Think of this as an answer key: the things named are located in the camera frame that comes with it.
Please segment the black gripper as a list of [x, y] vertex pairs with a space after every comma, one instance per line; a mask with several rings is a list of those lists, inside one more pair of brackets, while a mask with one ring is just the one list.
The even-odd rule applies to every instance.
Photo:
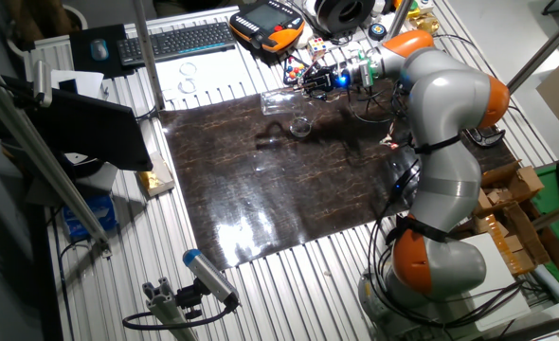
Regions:
[[310, 94], [313, 91], [332, 92], [338, 88], [347, 88], [351, 84], [351, 77], [348, 71], [334, 67], [324, 67], [317, 71], [303, 74], [299, 83], [313, 83], [295, 85], [294, 90], [301, 93]]

